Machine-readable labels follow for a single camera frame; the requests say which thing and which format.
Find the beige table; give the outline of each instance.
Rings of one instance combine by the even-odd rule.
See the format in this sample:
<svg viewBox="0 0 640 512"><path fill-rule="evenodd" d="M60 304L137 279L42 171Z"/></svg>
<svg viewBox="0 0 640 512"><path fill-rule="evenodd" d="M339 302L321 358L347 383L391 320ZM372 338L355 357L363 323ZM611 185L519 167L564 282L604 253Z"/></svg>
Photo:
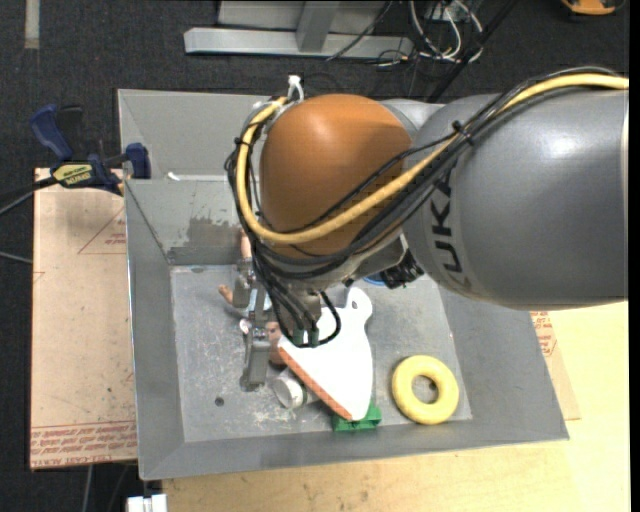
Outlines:
<svg viewBox="0 0 640 512"><path fill-rule="evenodd" d="M169 510L630 510L628 303L551 313L571 440L163 482Z"/></svg>

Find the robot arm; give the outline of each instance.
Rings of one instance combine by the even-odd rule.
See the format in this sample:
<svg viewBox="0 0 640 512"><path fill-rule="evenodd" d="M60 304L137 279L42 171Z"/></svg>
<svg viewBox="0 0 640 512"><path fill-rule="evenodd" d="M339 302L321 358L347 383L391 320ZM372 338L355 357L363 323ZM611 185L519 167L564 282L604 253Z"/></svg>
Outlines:
<svg viewBox="0 0 640 512"><path fill-rule="evenodd" d="M228 162L256 276L312 344L324 291L427 272L468 297L557 309L627 296L628 79L567 70L446 105L280 98ZM260 190L250 153L267 132Z"/></svg>

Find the dark floor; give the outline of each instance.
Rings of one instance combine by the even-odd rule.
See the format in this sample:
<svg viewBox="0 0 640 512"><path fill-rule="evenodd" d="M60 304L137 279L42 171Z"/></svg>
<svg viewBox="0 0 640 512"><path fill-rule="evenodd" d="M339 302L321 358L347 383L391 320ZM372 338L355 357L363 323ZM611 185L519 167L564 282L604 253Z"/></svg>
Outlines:
<svg viewBox="0 0 640 512"><path fill-rule="evenodd" d="M487 23L504 0L484 0ZM629 2L609 16L573 19L560 0L521 0L446 90L441 102L498 92L560 68L596 64L629 73ZM0 10L0 209L6 194L30 185L34 167L53 155L30 132L29 116L48 103L80 104L87 139L107 155L119 149L114 98L119 88L281 93L288 74L302 73L315 94L351 92L375 98L428 96L438 70L381 72L348 60L186 56L182 36L212 23L214 2L67 0L42 2L40 49L25 50L25 0ZM30 201L0 217L0 252L30 258ZM87 468L33 473L27 466L31 266L0 256L0 511L80 511ZM97 466L88 510L119 510L139 493L136 468Z"/></svg>

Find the orange object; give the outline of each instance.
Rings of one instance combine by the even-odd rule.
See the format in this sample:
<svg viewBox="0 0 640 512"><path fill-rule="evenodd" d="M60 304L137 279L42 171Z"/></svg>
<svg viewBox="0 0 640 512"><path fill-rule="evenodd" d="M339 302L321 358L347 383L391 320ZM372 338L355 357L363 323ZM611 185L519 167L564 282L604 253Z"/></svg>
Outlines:
<svg viewBox="0 0 640 512"><path fill-rule="evenodd" d="M603 0L561 0L575 14L602 15L611 14L615 6L608 7Z"/></svg>
<svg viewBox="0 0 640 512"><path fill-rule="evenodd" d="M376 101L349 94L303 101L278 118L264 144L260 163L264 217L276 231L303 229L410 146L411 137L402 123ZM400 161L347 206L401 173ZM351 243L377 212L367 212L348 226L299 247L314 254L336 252ZM303 257L286 247L274 249Z"/></svg>

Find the black cable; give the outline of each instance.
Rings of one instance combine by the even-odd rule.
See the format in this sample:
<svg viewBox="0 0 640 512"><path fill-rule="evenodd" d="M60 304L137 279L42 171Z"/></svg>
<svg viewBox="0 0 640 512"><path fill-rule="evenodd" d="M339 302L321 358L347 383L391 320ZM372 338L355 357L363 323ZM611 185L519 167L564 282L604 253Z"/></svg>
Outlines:
<svg viewBox="0 0 640 512"><path fill-rule="evenodd" d="M384 55L387 53L393 54L393 58L384 59ZM373 64L376 68L381 69L385 66L397 66L398 64L406 63L409 61L409 55L404 53L403 51L397 50L385 50L380 52L378 56L370 61L365 61L364 64Z"/></svg>
<svg viewBox="0 0 640 512"><path fill-rule="evenodd" d="M336 327L333 330L333 333L318 342L318 345L324 345L338 337L338 335L340 334L340 331L342 331L342 320L340 319L340 315L338 314L338 311L333 305L333 302L331 302L329 300L329 297L327 297L327 294L324 291L321 291L320 296L322 297L322 300L326 304L327 308L331 312L331 315L333 316L333 319L336 322Z"/></svg>
<svg viewBox="0 0 640 512"><path fill-rule="evenodd" d="M33 260L30 260L29 258L24 258L22 256L17 256L16 254L9 254L8 252L3 252L3 251L0 251L0 258L5 258L7 260L17 261L19 263L26 263L28 265L32 265L33 264Z"/></svg>
<svg viewBox="0 0 640 512"><path fill-rule="evenodd" d="M113 488L113 493L111 494L111 498L109 499L109 504L107 505L106 512L112 512L114 505L116 504L116 500L118 499L118 493L120 492L120 488L122 487L122 482L124 482L124 477L127 475L130 466L125 464L122 473L120 473L120 477L116 482L115 487Z"/></svg>
<svg viewBox="0 0 640 512"><path fill-rule="evenodd" d="M0 208L0 215L4 215L12 208L15 208L16 206L24 203L36 192L36 190L50 187L51 185L55 185L56 183L58 182L54 178L45 178L43 180L36 181L33 185L29 185L28 187L24 187L21 189L14 190L13 192L8 192L7 194L3 194L4 196L6 196L6 195L13 195L16 192L24 192L23 195L21 195L19 198L15 199L11 203Z"/></svg>
<svg viewBox="0 0 640 512"><path fill-rule="evenodd" d="M477 130L478 127L482 127L485 123L487 123L489 119L495 118L496 113L502 107L504 107L504 105L506 105L509 101L511 101L511 99L513 99L522 90L526 89L527 87L530 87L531 85L545 79L554 78L557 76L569 75L569 74L585 73L585 72L600 72L600 73L611 74L614 76L617 75L615 72L608 70L606 68L580 67L580 68L572 68L569 70L561 70L559 72L546 74L546 75L542 75L539 77L526 80L522 82L520 85L518 85L517 87L515 87L513 90L509 91L508 93L505 93L502 96L495 98L493 101L489 102L484 108L482 108L478 113L472 116L472 118L467 123L469 126L467 128L468 134L473 134L473 132ZM459 156L461 151L464 151L467 148L468 148L468 144L465 142L465 137L459 136L456 139L455 144L451 143L451 145L448 147L447 152L444 155L447 157L446 161L443 159L443 156L441 155L438 159L436 159L436 161L431 162L431 164L422 171L422 176L418 176L417 179L414 180L414 183L412 184L412 188L413 189L416 188L415 184L418 182L417 180L422 180L421 186L433 185L435 181L437 181L437 179L439 179L444 174L446 162L453 161L455 158ZM396 197L391 204L389 204L383 211L380 212L380 214L378 214L376 218L374 218L374 220L372 220L367 226L365 226L365 228L361 231L360 235L352 244L350 244L348 247L340 251L336 251L331 255L322 256L320 258L310 259L308 261L292 260L290 258L284 257L282 255L278 255L277 253L273 253L273 252L269 252L269 257L276 259L278 261L281 261L283 263L289 263L289 264L318 265L318 264L328 263L328 266L314 269L306 273L289 272L286 274L286 277L288 278L310 279L312 277L317 277L319 275L322 275L323 273L326 273L332 270L333 268L336 268L336 266L339 266L338 263L340 259L343 259L343 261L346 261L346 259L351 255L353 255L356 251L372 243L377 237L381 236L385 231L389 231L389 229L394 225L394 222L396 225L398 224L398 222L402 218L399 214L395 215L394 217L390 217L386 219L384 222L381 221L381 218L386 215L389 215L389 213L392 212L394 209L399 208L398 205L400 203L400 199L402 198L402 194L401 193L399 194L400 195ZM276 270L275 268L272 270L275 272L280 272L280 270Z"/></svg>
<svg viewBox="0 0 640 512"><path fill-rule="evenodd" d="M249 147L248 158L250 158L252 147L259 138L258 132L259 130L254 133L252 140L248 144L242 142L241 139L236 139L236 149L229 155L229 157L225 162L225 170L228 173L229 184L231 187L231 191L234 197L236 207L238 205L238 191L237 191L236 180L235 180L236 178L235 168L237 164L238 149L241 144L246 144ZM301 313L303 316L305 316L305 318L310 323L312 328L315 328L315 319L309 313L309 311L302 304L300 304L297 298L291 295L288 292L288 290L284 288L284 286L278 283L277 280L272 279L268 275L268 272L265 272L263 270L262 268L263 262L258 250L259 241L257 237L253 234L253 232L249 229L249 226L244 220L244 217L242 216L242 212L239 209L238 209L238 218L240 219L240 224L244 229L245 233L247 234L247 236L249 237L249 240L252 246L252 264L253 264L254 272L258 280L265 287L266 292L269 294L272 304L278 303L282 305L289 312L294 323L299 329L304 329L304 323L300 316Z"/></svg>
<svg viewBox="0 0 640 512"><path fill-rule="evenodd" d="M406 158L408 156L413 155L414 153L418 153L419 151L423 151L423 150L428 149L428 148L430 148L432 146L436 146L438 144L441 144L444 141L446 141L451 135L453 135L453 133L451 133L449 135L446 135L446 136L444 136L444 137L442 137L442 138L440 138L440 139L438 139L436 141L429 142L428 144L425 144L425 145L420 146L418 148L410 148L410 149L407 149L407 150L403 151L402 153L399 153L399 154L395 155L391 159L387 160L387 162L384 163L382 166L380 166L373 174L371 174L366 179L364 179L361 183L359 183L354 189L352 189L344 197L339 199L336 203L334 203L327 210L325 210L323 213L321 213L318 217L316 217L312 221L307 222L302 227L299 227L299 228L296 228L296 229L292 229L292 230L288 230L288 231L282 231L282 233L283 234L289 234L289 233L295 233L295 232L298 232L298 231L304 231L305 229L313 227L314 225L318 224L319 222L329 218L333 213L337 212L340 208L344 207L344 205L346 203L348 203L349 201L354 199L358 194L362 193L374 181L376 181L380 176L382 176L385 172L387 172L389 169L391 169L394 165L399 163L401 160L403 160L404 158Z"/></svg>
<svg viewBox="0 0 640 512"><path fill-rule="evenodd" d="M266 269L268 269L269 272L281 277L290 279L311 279L313 277L326 274L327 272L339 267L357 251L369 246L375 240L379 239L380 236L388 233L392 229L397 228L399 225L401 225L402 222L404 222L404 220L413 215L415 211L430 197L431 193L434 190L434 185L437 183L437 181L439 179L442 179L442 177L451 170L454 162L460 157L460 155L470 148L469 143L481 137L484 133L486 133L488 129L490 129L495 123L501 120L505 115L512 113L511 110L502 111L502 109L523 90L542 80L585 72L599 72L617 76L617 74L612 72L611 70L598 67L581 67L569 70L561 70L556 73L546 74L540 77L526 80L513 88L511 91L508 91L507 93L492 99L485 107L475 113L464 125L462 125L462 123L458 125L459 128L456 130L457 134L448 144L447 151L436 157L428 165L425 165L425 167L417 174L413 182L404 190L396 194L396 196L390 201L390 203L387 204L360 231L360 233L356 236L354 241L349 244L349 246L336 251L331 255L309 258L309 260L297 260L276 253L265 244L262 244L255 236L253 236L254 250L257 256L256 261L257 266L260 269L259 272L261 276L266 279ZM535 99L530 99L524 102L523 106L526 108L533 101L535 101ZM437 141L429 143L426 146L428 148L435 144L437 144ZM426 148L413 148L412 150L408 151L411 151L411 154L413 154L418 152L419 150L424 149ZM230 177L233 174L233 170L230 170ZM235 190L234 184L232 184L232 190L234 191L234 197L237 197L237 191ZM340 200L339 203L341 203L342 201L350 200L354 195L355 194L352 191L350 194L345 196L345 198ZM239 216L241 218L241 222L244 223L242 215L240 214ZM249 233L250 231L247 229L246 223L244 224L245 229ZM269 264L269 262L264 259L264 256L262 254L263 251L264 253L266 253L267 258L273 258L284 263L290 263L293 265L308 264L312 266L318 264L324 265L307 272L287 272L275 265ZM274 289L276 289L277 287L282 287L282 285L278 283L277 280L269 281L267 279L267 282L269 283L267 286L273 285L275 287ZM284 299L283 304L287 304L287 302L292 301L296 302L297 308L300 308L302 306L291 294L289 294L289 296L287 297L288 292L286 289L278 289L277 293L279 292L282 293L280 293L281 297L278 297L278 300Z"/></svg>
<svg viewBox="0 0 640 512"><path fill-rule="evenodd" d="M93 464L89 465L87 469L87 481L84 485L84 495L82 497L82 512L87 512L89 509L89 493L91 491L91 482L93 480Z"/></svg>
<svg viewBox="0 0 640 512"><path fill-rule="evenodd" d="M289 332L289 330L287 329L287 324L282 318L282 312L280 311L280 303L274 301L273 298L272 298L271 299L271 307L273 308L273 313L276 316L276 322L280 326L280 331L282 332L282 335L285 338L287 338L291 343L293 343L294 336L293 336L292 332Z"/></svg>
<svg viewBox="0 0 640 512"><path fill-rule="evenodd" d="M382 19L385 17L385 15L387 14L387 12L389 11L392 5L393 5L393 2L387 2L383 7L382 11L380 11L380 14L376 16L376 18L367 26L367 28L365 28L362 32L360 32L360 34L358 34L358 36L353 41L351 41L347 46L342 48L342 50L334 53L331 57L328 57L326 61L329 62L339 57L342 57L345 53L351 50L351 48L357 45L362 40L362 38L369 33L369 31L371 31L376 25L378 25L378 23L382 21Z"/></svg>

